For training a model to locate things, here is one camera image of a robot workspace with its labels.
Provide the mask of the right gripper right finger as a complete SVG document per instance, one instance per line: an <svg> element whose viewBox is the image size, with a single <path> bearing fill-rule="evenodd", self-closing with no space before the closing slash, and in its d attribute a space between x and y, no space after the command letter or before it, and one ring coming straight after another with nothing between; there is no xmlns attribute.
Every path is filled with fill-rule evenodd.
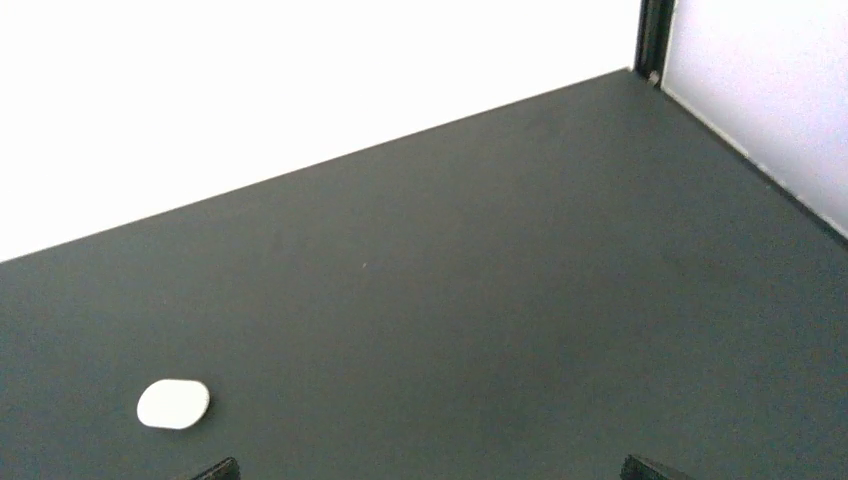
<svg viewBox="0 0 848 480"><path fill-rule="evenodd" d="M628 455L621 467L621 480L694 480L694 477L655 460Z"/></svg>

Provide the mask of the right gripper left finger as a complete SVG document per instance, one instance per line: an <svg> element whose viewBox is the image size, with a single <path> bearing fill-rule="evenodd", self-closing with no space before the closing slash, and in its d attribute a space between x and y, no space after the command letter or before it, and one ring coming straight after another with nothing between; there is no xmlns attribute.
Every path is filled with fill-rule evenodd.
<svg viewBox="0 0 848 480"><path fill-rule="evenodd" d="M198 471L179 476L180 480L239 480L240 464L234 457L225 457Z"/></svg>

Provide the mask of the white earbud charging case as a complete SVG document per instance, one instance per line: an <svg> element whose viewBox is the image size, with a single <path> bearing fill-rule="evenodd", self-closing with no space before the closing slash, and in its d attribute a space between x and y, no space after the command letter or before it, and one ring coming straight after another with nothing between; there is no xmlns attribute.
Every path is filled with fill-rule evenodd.
<svg viewBox="0 0 848 480"><path fill-rule="evenodd" d="M142 425L150 428L183 430L203 418L210 402L210 391L200 381L162 379L143 391L136 415Z"/></svg>

